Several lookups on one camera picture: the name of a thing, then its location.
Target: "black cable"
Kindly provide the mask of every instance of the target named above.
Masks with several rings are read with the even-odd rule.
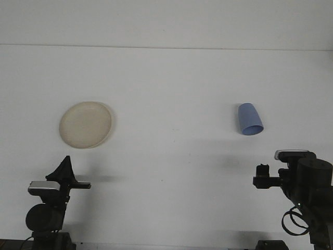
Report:
[[[309,232],[309,228],[299,225],[299,224],[295,221],[295,219],[292,217],[292,216],[296,216],[296,217],[298,217],[298,218],[300,218],[301,220],[304,221],[304,218],[303,218],[303,216],[302,216],[301,214],[299,214],[298,212],[293,211],[293,209],[295,209],[295,208],[296,208],[296,207],[291,208],[289,211],[285,212],[285,214],[283,215],[283,217],[282,217],[282,221],[281,221],[282,228],[286,231],[286,233],[288,233],[288,234],[290,234],[290,235],[292,235],[292,236],[306,235],[306,234]],[[285,219],[285,216],[286,216],[286,215],[289,215],[291,221],[292,221],[295,225],[297,225],[298,227],[300,227],[300,228],[304,228],[305,231],[302,232],[302,233],[294,233],[294,232],[291,232],[289,229],[287,229],[287,227],[286,227],[286,225],[285,225],[285,222],[284,222],[284,219]]]
[[[31,238],[32,238],[32,236],[30,236],[29,238],[26,238],[26,239],[22,242],[22,244],[21,244],[19,250],[22,250],[23,245],[24,245],[29,239],[31,239]]]
[[[296,208],[296,206],[293,207],[293,208],[291,208],[289,211],[293,211],[295,208]],[[294,223],[297,227],[299,227],[299,228],[304,228],[304,229],[308,229],[308,227],[305,227],[305,226],[299,225],[299,224],[295,221],[295,219],[293,218],[292,213],[289,214],[289,217],[290,217],[290,220],[292,221],[292,223]]]

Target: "white backdrop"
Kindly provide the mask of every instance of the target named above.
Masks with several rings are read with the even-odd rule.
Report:
[[[292,203],[257,190],[255,167],[284,164],[277,149],[300,148],[332,162],[331,52],[0,46],[0,236],[30,235],[39,202],[27,193],[71,155],[79,181],[65,230],[74,241],[253,248],[309,236],[280,226]],[[58,133],[81,101],[113,110],[111,137],[74,149]],[[237,106],[255,104],[265,129],[238,131]]]
[[[4,0],[1,44],[333,50],[331,0]]]

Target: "blue cup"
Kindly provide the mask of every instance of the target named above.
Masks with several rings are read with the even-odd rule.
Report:
[[[261,119],[251,103],[244,103],[238,107],[240,130],[244,135],[254,135],[263,131]]]

